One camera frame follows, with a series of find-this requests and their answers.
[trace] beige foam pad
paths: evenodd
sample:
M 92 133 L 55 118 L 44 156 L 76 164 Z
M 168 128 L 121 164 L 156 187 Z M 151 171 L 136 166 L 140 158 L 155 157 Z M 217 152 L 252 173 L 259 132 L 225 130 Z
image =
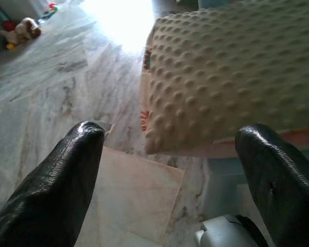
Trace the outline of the beige foam pad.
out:
M 253 122 L 309 127 L 308 0 L 170 15 L 156 21 L 147 50 L 148 153 L 233 137 Z

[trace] red toy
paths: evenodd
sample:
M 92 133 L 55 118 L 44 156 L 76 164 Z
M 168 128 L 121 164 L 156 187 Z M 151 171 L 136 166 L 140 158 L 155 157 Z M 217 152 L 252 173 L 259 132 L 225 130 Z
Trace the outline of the red toy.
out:
M 16 25 L 17 24 L 14 21 L 3 21 L 1 23 L 1 26 L 4 29 L 4 31 L 7 31 L 7 32 L 15 30 Z
M 57 5 L 57 4 L 55 4 L 55 3 L 50 3 L 50 4 L 49 4 L 49 8 L 50 8 L 50 9 L 53 9 L 54 6 L 56 6 L 56 5 Z

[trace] orange printed pattern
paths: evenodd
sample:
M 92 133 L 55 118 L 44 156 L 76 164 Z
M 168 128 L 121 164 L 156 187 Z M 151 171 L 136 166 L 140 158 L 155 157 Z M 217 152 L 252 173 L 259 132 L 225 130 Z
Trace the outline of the orange printed pattern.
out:
M 151 57 L 151 50 L 146 50 L 143 58 L 143 69 L 145 70 L 150 69 L 150 57 Z
M 146 121 L 149 118 L 149 111 L 141 112 L 141 127 L 143 131 L 146 131 Z

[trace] teddy bear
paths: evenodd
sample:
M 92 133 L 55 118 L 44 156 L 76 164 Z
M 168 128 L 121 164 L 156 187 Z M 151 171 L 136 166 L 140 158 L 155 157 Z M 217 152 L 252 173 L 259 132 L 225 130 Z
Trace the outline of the teddy bear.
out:
M 35 20 L 27 17 L 15 27 L 15 30 L 10 32 L 2 30 L 0 34 L 6 37 L 9 44 L 16 46 L 39 37 L 41 29 Z

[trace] marble floor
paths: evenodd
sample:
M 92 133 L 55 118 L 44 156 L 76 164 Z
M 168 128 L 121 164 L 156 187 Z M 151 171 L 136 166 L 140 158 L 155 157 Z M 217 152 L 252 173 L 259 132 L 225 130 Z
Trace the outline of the marble floor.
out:
M 208 161 L 146 155 L 138 101 L 155 19 L 190 10 L 173 0 L 70 0 L 40 38 L 0 54 L 0 207 L 75 123 L 93 120 L 108 133 L 77 246 L 195 246 Z

